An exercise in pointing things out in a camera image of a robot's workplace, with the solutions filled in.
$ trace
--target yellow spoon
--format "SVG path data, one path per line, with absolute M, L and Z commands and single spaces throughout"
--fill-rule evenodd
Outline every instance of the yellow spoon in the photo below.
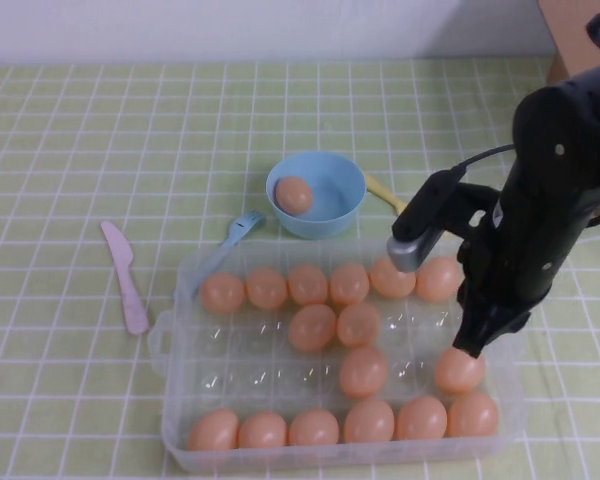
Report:
M 382 185 L 374 177 L 365 173 L 364 178 L 367 182 L 367 190 L 391 205 L 396 211 L 396 215 L 400 215 L 407 208 L 407 202 L 400 200 L 391 190 Z

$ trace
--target clear plastic egg tray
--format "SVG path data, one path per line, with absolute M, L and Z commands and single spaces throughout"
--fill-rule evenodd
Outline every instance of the clear plastic egg tray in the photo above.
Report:
M 192 277 L 213 250 L 200 249 L 182 262 L 173 310 L 163 312 L 148 343 L 153 366 L 166 376 L 162 437 L 177 463 L 191 473 L 341 466 L 360 463 L 399 463 L 490 455 L 507 447 L 526 422 L 522 387 L 514 365 L 521 334 L 500 338 L 484 350 L 487 373 L 478 387 L 496 401 L 500 413 L 495 436 L 391 441 L 320 447 L 235 449 L 226 452 L 187 451 L 194 423 L 218 408 L 233 409 L 244 421 L 249 415 L 272 410 L 291 423 L 313 407 L 331 411 L 340 423 L 355 404 L 339 388 L 339 365 L 349 349 L 332 345 L 319 354 L 299 353 L 286 338 L 287 326 L 299 306 L 291 299 L 278 311 L 257 310 L 245 301 L 230 316 L 208 312 L 197 295 Z M 441 240 L 431 255 L 452 255 L 455 242 Z M 239 244 L 218 271 L 244 280 L 257 266 L 270 266 L 283 275 L 299 263 L 320 266 L 327 274 L 345 262 L 360 262 L 369 271 L 385 255 L 385 241 L 326 240 L 279 244 Z M 449 406 L 451 398 L 434 384 L 434 365 L 447 349 L 460 323 L 461 309 L 454 298 L 426 304 L 415 293 L 395 301 L 371 289 L 367 301 L 382 314 L 382 331 L 375 342 L 387 357 L 389 377 L 377 395 L 398 411 L 411 398 L 433 394 Z M 163 344 L 170 334 L 170 346 Z

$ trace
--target black cable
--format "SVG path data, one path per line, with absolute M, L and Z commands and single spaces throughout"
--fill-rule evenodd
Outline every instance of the black cable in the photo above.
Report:
M 467 158 L 466 160 L 464 160 L 463 162 L 460 162 L 458 165 L 456 165 L 453 168 L 463 168 L 466 169 L 469 165 L 473 165 L 476 162 L 479 162 L 480 160 L 490 157 L 492 155 L 496 155 L 498 153 L 502 153 L 502 152 L 508 152 L 509 150 L 513 150 L 515 148 L 515 146 L 510 143 L 508 145 L 501 145 L 500 147 L 496 147 L 496 148 L 491 148 L 489 150 L 487 150 L 486 152 L 482 152 L 479 153 L 478 155 L 474 155 L 471 158 Z

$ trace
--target egg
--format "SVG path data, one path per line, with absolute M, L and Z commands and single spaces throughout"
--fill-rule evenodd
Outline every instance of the egg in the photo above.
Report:
M 329 281 L 331 298 L 336 304 L 362 302 L 369 294 L 369 276 L 360 263 L 346 263 L 336 268 Z
M 238 446 L 238 416 L 228 408 L 218 408 L 204 415 L 189 433 L 189 450 L 220 451 Z
M 335 445 L 339 438 L 338 420 L 324 408 L 299 414 L 289 427 L 289 445 Z
M 314 265 L 296 265 L 287 278 L 289 294 L 298 305 L 325 303 L 329 298 L 327 276 Z
M 238 435 L 240 448 L 277 448 L 287 443 L 287 423 L 275 412 L 260 412 L 247 418 Z
M 254 268 L 245 283 L 249 301 L 258 308 L 274 310 L 287 300 L 287 282 L 273 268 Z
M 340 389 L 353 398 L 378 393 L 389 375 L 386 357 L 374 347 L 351 350 L 340 366 Z
M 400 409 L 396 421 L 396 440 L 426 440 L 444 437 L 447 410 L 431 395 L 416 397 Z
M 284 177 L 276 183 L 275 198 L 278 206 L 289 215 L 302 215 L 313 205 L 309 184 L 297 176 Z
M 200 299 L 209 311 L 234 313 L 244 302 L 244 284 L 230 273 L 214 273 L 200 286 Z
M 344 421 L 346 443 L 388 442 L 393 438 L 395 418 L 391 406 L 371 397 L 349 410 Z
M 416 274 L 400 272 L 388 255 L 373 263 L 369 271 L 369 279 L 376 292 L 392 299 L 409 296 L 416 286 Z
M 480 355 L 473 358 L 466 352 L 451 347 L 445 350 L 435 366 L 435 382 L 444 393 L 460 394 L 476 388 L 482 379 L 486 364 Z
M 426 302 L 440 303 L 456 293 L 461 283 L 462 271 L 455 259 L 434 257 L 418 270 L 416 293 Z
M 337 334 L 345 347 L 373 344 L 380 333 L 380 312 L 368 302 L 347 305 L 338 317 Z
M 327 305 L 302 307 L 289 323 L 289 342 L 301 352 L 322 350 L 336 334 L 336 314 Z
M 498 431 L 498 406 L 483 392 L 458 397 L 449 408 L 447 434 L 450 437 L 481 437 Z

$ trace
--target blue plastic fork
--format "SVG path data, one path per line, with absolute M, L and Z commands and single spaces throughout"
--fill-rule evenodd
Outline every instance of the blue plastic fork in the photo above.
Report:
M 229 226 L 229 236 L 206 260 L 202 268 L 198 270 L 195 276 L 191 280 L 191 295 L 195 295 L 204 282 L 205 278 L 215 272 L 218 267 L 222 264 L 222 261 L 229 254 L 231 247 L 242 240 L 247 234 L 257 227 L 260 223 L 264 222 L 264 214 L 252 210 L 250 212 L 241 215 L 236 218 Z

